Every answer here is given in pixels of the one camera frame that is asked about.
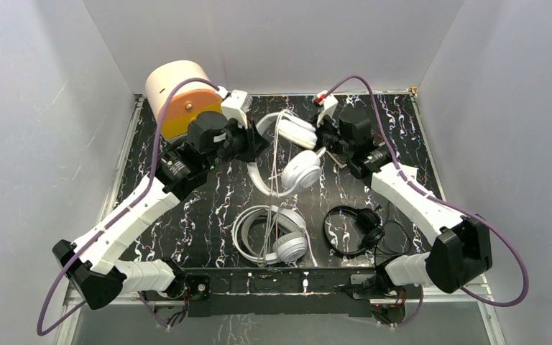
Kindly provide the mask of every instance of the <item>black marble surface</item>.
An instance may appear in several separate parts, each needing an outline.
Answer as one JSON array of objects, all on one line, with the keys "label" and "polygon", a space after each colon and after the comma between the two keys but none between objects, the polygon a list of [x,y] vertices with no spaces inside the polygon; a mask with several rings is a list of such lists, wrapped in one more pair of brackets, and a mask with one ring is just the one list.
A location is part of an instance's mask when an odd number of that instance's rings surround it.
[{"label": "black marble surface", "polygon": [[[414,112],[412,98],[407,94],[382,94],[376,97],[380,118],[397,150],[397,158],[403,164],[417,167],[419,182],[440,196]],[[377,120],[373,115],[368,95],[337,96],[337,98],[339,106],[335,113],[335,120],[342,111],[352,107],[364,107],[367,115],[374,122],[374,133],[377,137],[379,132]],[[283,108],[295,111],[302,119],[309,119],[316,112],[311,103],[311,96],[255,96],[247,116],[258,120],[265,114],[280,111]],[[268,134],[271,136],[273,132],[272,126]],[[155,121],[149,104],[145,101],[121,181],[118,202],[127,197],[142,176],[148,172],[154,133]],[[294,157],[300,149],[290,145],[284,139],[279,142],[277,162],[280,171],[290,157]],[[271,161],[272,150],[270,149],[258,159],[264,178],[269,176],[267,166]],[[369,253],[353,259],[334,255],[323,236],[323,217],[325,212],[337,205],[344,204],[357,208],[375,208],[380,205],[386,209],[388,202],[352,177],[346,168],[340,169],[328,156],[322,159],[322,166],[321,179],[311,190],[283,198],[281,201],[284,201],[288,208],[295,209],[306,220],[313,253],[320,267],[371,267],[374,264],[374,257]],[[216,169],[208,183],[191,193],[177,208],[159,218],[150,230],[144,232],[125,251],[121,259],[148,261],[171,257],[182,267],[189,268],[256,267],[233,248],[231,225],[240,211],[267,202],[267,197],[252,185],[245,164],[238,161],[230,162]],[[381,211],[380,215],[384,216],[385,211]],[[389,215],[389,219],[400,221],[413,239],[411,252],[424,252],[428,249],[428,245],[415,225],[392,205]],[[334,216],[329,228],[330,232],[337,237],[338,248],[350,251],[356,249],[362,234],[356,230],[349,218]],[[255,247],[260,246],[262,230],[257,229],[253,236],[257,236],[252,237]],[[407,240],[400,230],[393,226],[393,228],[386,228],[385,241],[390,248],[401,250]],[[378,257],[377,261],[384,259],[385,257]],[[310,255],[306,254],[296,265],[312,267]]]}]

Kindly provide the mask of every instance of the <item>yellow cylinder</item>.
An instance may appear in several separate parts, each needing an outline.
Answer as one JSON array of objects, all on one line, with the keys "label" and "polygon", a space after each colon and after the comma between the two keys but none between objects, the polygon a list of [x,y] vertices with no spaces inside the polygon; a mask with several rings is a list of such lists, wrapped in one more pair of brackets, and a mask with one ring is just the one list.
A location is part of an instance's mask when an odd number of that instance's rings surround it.
[{"label": "yellow cylinder", "polygon": [[[189,78],[208,80],[200,65],[187,60],[167,63],[151,72],[144,89],[156,121],[159,116],[162,116],[162,109],[170,92],[180,82]],[[183,86],[170,101],[162,127],[162,136],[171,142],[187,133],[189,123],[201,112],[221,113],[221,101],[221,97],[215,90],[204,83],[194,82]]]}]

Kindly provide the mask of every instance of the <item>enclosure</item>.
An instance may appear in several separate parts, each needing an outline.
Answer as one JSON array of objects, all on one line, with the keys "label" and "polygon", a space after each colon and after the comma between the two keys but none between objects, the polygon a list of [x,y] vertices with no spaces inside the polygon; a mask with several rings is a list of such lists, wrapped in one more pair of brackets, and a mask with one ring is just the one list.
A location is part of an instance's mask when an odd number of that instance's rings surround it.
[{"label": "enclosure", "polygon": [[[196,61],[215,83],[250,92],[252,119],[282,108],[309,119],[312,95],[346,75],[365,77],[380,118],[390,124],[388,138],[377,140],[390,140],[399,160],[419,169],[427,189],[501,229],[528,266],[528,297],[515,307],[493,308],[462,292],[427,288],[412,323],[394,332],[377,328],[368,307],[382,300],[334,291],[351,276],[372,274],[376,258],[337,257],[320,225],[333,206],[388,211],[388,200],[324,159],[321,183],[285,200],[308,222],[319,267],[306,255],[297,267],[258,268],[236,254],[228,226],[265,197],[253,189],[243,164],[233,162],[123,256],[172,257],[183,269],[209,276],[209,307],[192,303],[190,318],[165,333],[138,299],[123,295],[101,310],[82,308],[58,331],[37,337],[36,315],[59,270],[52,246],[92,229],[146,173],[155,123],[144,82],[174,60]],[[371,111],[360,83],[344,84],[337,99],[336,116]],[[282,146],[285,156],[297,153]],[[427,250],[407,217],[390,212],[414,239],[411,249]],[[354,231],[349,236],[339,245],[360,240]],[[390,238],[399,246],[406,240]],[[521,274],[507,248],[491,240],[494,265],[469,287],[511,300]],[[303,294],[304,279],[312,295]],[[148,298],[166,308],[180,305]],[[48,323],[80,300],[61,284]],[[410,289],[408,314],[417,302]],[[0,1],[0,344],[363,339],[552,343],[552,4]]]}]

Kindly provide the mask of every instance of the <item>gray wall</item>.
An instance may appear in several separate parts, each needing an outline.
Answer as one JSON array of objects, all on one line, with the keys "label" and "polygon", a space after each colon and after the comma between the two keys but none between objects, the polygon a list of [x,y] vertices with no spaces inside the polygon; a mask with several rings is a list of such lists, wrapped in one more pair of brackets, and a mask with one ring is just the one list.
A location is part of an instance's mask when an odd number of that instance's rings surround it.
[{"label": "gray wall", "polygon": [[[509,344],[552,344],[552,1],[465,1],[419,90],[450,201],[500,226],[530,271],[530,294],[497,310]],[[493,237],[494,296],[521,288]]]},{"label": "gray wall", "polygon": [[133,101],[81,0],[0,1],[0,344],[53,343],[51,248],[95,224]]},{"label": "gray wall", "polygon": [[84,2],[135,93],[182,59],[231,88],[291,93],[352,73],[376,89],[417,86],[463,0]]}]

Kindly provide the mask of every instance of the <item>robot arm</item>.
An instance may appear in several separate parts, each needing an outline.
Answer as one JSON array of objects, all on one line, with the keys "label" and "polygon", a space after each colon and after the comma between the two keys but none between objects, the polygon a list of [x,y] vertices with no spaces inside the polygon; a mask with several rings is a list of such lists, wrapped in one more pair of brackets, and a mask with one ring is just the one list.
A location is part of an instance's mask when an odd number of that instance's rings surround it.
[{"label": "robot arm", "polygon": [[[53,247],[52,252],[64,266],[98,231],[104,231],[66,272],[91,309],[108,305],[120,293],[156,290],[176,298],[185,290],[190,277],[172,260],[125,262],[119,257],[161,215],[206,183],[214,168],[233,159],[254,161],[268,146],[255,125],[246,121],[244,111],[233,111],[236,107],[244,108],[248,94],[233,91],[231,95],[238,95],[232,107],[224,101],[223,114],[203,112],[190,123],[186,138],[162,153],[155,179],[140,201],[135,202],[150,183],[148,176],[88,233],[73,242],[61,240]],[[105,231],[107,224],[125,208],[128,212]]]},{"label": "robot arm", "polygon": [[324,117],[316,130],[315,150],[326,147],[329,152],[345,157],[351,174],[399,208],[432,246],[426,253],[383,262],[377,268],[377,284],[382,290],[419,284],[435,285],[445,293],[452,293],[492,266],[489,229],[428,200],[426,196],[432,193],[416,183],[417,169],[400,164],[411,183],[425,195],[413,190],[399,176],[387,148],[373,144],[371,121],[364,113],[341,114],[336,128],[323,112],[316,119]]}]

